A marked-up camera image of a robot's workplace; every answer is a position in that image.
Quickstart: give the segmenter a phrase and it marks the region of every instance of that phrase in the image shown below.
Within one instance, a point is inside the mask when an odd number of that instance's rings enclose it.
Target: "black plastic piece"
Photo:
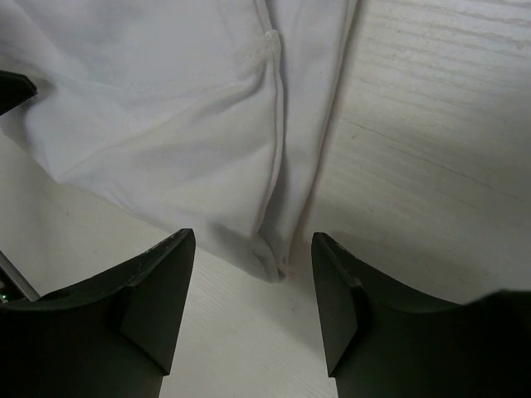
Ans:
[[[0,304],[0,396],[158,397],[194,252],[192,231],[179,231],[38,301]]]
[[[450,303],[381,273],[326,234],[314,235],[312,261],[339,398],[531,396],[531,293]]]
[[[37,88],[25,76],[0,70],[0,116],[37,95]]]

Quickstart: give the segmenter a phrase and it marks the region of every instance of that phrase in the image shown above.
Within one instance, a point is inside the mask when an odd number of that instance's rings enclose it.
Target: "metal part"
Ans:
[[[312,262],[339,398],[531,396],[531,293],[450,303],[381,273],[326,234],[314,235]]]
[[[156,398],[171,369],[195,238],[151,250],[35,302],[0,304],[2,396]]]
[[[22,297],[36,301],[41,297],[2,251],[0,251],[0,297],[3,303]]]

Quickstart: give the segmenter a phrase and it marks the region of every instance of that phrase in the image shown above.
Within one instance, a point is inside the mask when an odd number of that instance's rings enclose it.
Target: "white garment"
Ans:
[[[352,8],[351,0],[4,1],[0,69],[28,74],[40,95],[2,117],[2,130],[58,182],[168,232],[192,227],[204,249],[278,280]],[[270,14],[285,46],[286,119]]]

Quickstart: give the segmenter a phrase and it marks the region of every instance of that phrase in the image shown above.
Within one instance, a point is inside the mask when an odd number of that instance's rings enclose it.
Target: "wood grain surface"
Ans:
[[[531,2],[364,0],[289,278],[198,251],[162,398],[334,398],[309,240],[466,302],[531,287]],[[0,137],[0,244],[41,292],[107,269],[162,231],[58,187]]]

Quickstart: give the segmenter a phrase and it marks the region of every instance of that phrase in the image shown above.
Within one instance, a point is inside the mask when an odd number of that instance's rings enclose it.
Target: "table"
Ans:
[[[359,6],[288,280],[266,284],[198,250],[161,397],[337,396],[314,296],[313,231],[444,299],[531,286],[531,6]],[[3,136],[0,184],[2,250],[41,293],[167,235],[57,186]]]

